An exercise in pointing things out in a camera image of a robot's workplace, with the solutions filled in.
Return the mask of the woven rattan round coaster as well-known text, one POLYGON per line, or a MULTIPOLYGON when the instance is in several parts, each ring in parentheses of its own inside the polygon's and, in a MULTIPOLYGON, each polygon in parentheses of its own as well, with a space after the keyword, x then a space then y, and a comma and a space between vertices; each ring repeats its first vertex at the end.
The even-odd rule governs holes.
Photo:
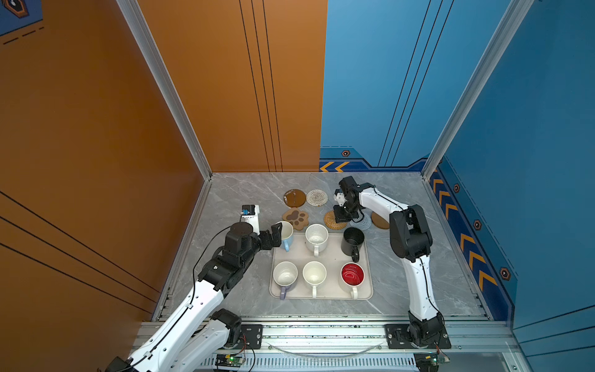
POLYGON ((336 221, 336 215, 333 211, 329 211, 324 215, 324 223, 328 229, 331 230, 342 230, 348 226, 348 223, 338 223, 336 221))

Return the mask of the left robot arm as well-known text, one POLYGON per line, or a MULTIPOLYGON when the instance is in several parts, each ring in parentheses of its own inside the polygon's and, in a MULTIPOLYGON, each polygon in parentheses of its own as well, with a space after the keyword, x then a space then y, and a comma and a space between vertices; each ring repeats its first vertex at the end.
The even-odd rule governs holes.
POLYGON ((107 371, 195 371, 226 345, 238 344, 242 320, 219 305, 243 279, 262 250, 282 245, 282 224, 255 232, 246 222, 229 227, 225 243, 205 264, 173 315, 127 360, 115 357, 107 371))

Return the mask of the scratched brown wooden round coaster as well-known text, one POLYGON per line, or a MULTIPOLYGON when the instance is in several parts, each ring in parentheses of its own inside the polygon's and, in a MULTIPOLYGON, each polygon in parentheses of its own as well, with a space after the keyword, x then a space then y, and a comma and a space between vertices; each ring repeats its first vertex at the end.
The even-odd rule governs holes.
POLYGON ((293 188, 284 194, 284 203, 289 208, 298 208, 306 203, 306 194, 300 189, 293 188))

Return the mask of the white multicolour rope coaster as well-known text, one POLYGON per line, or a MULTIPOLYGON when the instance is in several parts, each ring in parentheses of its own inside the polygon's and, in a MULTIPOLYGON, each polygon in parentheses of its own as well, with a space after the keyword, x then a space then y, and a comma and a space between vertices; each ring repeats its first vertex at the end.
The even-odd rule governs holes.
POLYGON ((327 203, 328 195, 320 189, 311 190, 306 195, 306 201, 311 206, 322 207, 327 203))

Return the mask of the cork paw print coaster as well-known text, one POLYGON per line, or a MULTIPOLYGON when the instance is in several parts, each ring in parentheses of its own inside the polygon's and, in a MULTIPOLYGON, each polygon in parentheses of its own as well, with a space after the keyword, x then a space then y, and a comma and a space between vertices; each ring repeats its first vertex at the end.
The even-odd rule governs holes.
POLYGON ((309 215, 307 212, 297 208, 291 208, 282 215, 282 220, 289 222, 297 231, 302 231, 309 225, 309 215))

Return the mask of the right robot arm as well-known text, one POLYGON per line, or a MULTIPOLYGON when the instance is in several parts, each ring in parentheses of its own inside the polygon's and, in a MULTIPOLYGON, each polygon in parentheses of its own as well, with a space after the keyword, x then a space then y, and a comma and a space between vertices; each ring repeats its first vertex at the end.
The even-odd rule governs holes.
POLYGON ((423 207, 406 205, 379 192, 370 183, 343 178, 334 194, 336 222, 350 222, 364 209, 378 214, 389 225, 390 247, 402 260, 408 284, 410 326, 417 347, 437 346, 447 335, 443 314, 436 305, 430 274, 433 238, 423 207))

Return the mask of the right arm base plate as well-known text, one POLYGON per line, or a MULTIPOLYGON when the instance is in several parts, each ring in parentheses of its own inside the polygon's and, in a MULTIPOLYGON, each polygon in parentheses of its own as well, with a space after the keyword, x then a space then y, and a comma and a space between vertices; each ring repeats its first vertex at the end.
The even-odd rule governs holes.
POLYGON ((384 326, 388 347, 397 349, 449 350, 452 344, 444 325, 393 323, 384 326))

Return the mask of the plain brown wooden round coaster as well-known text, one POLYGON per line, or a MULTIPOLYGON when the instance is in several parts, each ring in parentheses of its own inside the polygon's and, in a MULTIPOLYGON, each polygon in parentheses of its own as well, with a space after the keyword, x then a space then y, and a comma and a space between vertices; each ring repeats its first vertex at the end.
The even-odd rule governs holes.
POLYGON ((376 212, 373 212, 370 215, 371 221, 372 223, 378 228, 378 229, 390 229, 390 223, 383 219, 380 215, 378 215, 376 212))

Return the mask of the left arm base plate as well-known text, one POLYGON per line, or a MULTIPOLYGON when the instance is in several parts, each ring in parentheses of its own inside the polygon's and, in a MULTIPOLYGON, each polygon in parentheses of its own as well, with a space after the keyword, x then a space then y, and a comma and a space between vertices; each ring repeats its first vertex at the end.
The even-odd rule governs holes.
POLYGON ((224 345, 224 349, 243 349, 244 342, 246 347, 252 350, 259 350, 263 341, 262 324, 243 323, 239 328, 230 331, 229 338, 224 345))

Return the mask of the light blue woven coaster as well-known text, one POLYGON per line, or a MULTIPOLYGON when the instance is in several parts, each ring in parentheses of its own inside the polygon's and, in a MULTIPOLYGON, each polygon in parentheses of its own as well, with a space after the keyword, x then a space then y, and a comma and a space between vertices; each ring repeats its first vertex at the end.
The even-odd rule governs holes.
POLYGON ((370 229, 370 227, 372 226, 371 217, 363 212, 361 214, 361 217, 358 217, 350 222, 350 226, 353 228, 360 229, 362 231, 370 229))

